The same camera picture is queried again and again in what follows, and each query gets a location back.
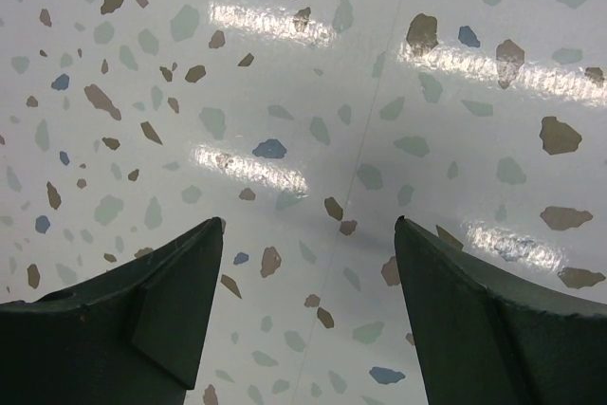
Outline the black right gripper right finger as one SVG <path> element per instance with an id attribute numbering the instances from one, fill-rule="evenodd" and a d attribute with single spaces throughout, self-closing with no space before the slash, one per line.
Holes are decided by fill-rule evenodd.
<path id="1" fill-rule="evenodd" d="M 605 304 L 528 282 L 405 217 L 395 258 L 429 403 L 605 403 Z"/>

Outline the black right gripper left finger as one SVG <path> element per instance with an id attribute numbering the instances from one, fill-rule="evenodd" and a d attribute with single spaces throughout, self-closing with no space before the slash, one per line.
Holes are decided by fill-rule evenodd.
<path id="1" fill-rule="evenodd" d="M 181 404 L 195 386 L 223 248 L 211 218 L 77 285 L 1 307 L 5 404 Z"/>

